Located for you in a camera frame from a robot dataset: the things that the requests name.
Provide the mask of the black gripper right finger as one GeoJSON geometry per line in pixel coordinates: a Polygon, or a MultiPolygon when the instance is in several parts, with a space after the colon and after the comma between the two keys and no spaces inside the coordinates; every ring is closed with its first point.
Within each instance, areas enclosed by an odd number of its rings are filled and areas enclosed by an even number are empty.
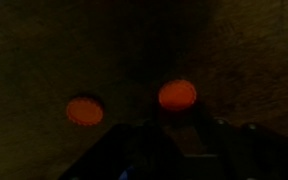
{"type": "Polygon", "coordinates": [[[192,115],[202,144],[219,157],[229,180],[288,180],[288,136],[256,123],[236,127],[202,103],[192,115]]]}

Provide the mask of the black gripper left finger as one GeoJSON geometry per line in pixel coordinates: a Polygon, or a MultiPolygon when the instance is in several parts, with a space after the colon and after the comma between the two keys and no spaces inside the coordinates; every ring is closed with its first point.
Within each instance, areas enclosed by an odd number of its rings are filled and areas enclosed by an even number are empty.
{"type": "Polygon", "coordinates": [[[182,180],[183,155],[162,128],[113,126],[58,180],[182,180]]]}

